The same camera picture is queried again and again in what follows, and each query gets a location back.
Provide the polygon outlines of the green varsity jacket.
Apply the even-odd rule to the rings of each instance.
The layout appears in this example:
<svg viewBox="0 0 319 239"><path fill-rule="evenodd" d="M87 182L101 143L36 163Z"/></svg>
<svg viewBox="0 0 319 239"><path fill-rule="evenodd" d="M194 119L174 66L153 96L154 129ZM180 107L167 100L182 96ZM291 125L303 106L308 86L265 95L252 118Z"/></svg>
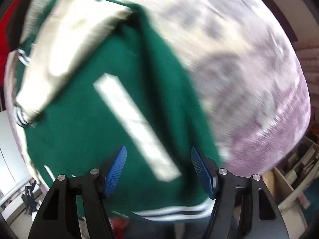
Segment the green varsity jacket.
<svg viewBox="0 0 319 239"><path fill-rule="evenodd" d="M156 222L208 218L193 147L220 157L173 38L190 0L49 0L19 45L14 114L48 187L123 147L106 212Z"/></svg>

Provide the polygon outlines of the black tripod stand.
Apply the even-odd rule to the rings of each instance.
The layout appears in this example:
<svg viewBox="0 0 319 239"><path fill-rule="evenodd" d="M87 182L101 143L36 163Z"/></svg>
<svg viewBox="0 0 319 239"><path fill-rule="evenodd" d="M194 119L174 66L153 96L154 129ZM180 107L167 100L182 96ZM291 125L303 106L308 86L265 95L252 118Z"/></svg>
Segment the black tripod stand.
<svg viewBox="0 0 319 239"><path fill-rule="evenodd" d="M25 212L28 216L31 217L33 213L39 210L40 202L37 201L37 198L41 195L42 191L35 180L31 180L25 185L21 199L25 204Z"/></svg>

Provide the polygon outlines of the wooden shelf unit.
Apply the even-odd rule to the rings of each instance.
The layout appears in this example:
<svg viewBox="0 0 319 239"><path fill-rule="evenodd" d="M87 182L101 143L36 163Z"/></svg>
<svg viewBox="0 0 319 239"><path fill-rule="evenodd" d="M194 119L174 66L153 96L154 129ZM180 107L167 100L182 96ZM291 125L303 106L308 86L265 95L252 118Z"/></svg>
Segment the wooden shelf unit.
<svg viewBox="0 0 319 239"><path fill-rule="evenodd" d="M318 144L306 136L262 175L290 238L299 238L318 214Z"/></svg>

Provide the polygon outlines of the floral fleece blanket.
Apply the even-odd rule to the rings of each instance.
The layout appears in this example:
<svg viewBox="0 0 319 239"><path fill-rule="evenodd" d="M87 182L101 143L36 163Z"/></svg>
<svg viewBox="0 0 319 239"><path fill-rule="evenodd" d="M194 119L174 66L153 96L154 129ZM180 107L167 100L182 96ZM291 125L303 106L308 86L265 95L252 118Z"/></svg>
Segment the floral fleece blanket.
<svg viewBox="0 0 319 239"><path fill-rule="evenodd" d="M121 0L146 6L188 67L235 175L272 169L303 137L310 99L300 63L262 0Z"/></svg>

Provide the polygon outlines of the red garment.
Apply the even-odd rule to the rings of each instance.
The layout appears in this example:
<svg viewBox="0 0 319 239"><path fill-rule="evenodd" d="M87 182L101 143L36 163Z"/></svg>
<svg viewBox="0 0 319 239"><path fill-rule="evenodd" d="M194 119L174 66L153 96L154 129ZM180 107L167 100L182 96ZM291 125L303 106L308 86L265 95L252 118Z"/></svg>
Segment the red garment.
<svg viewBox="0 0 319 239"><path fill-rule="evenodd" d="M20 40L17 27L14 26L16 11L21 0L11 0L1 12L1 60L14 50Z"/></svg>

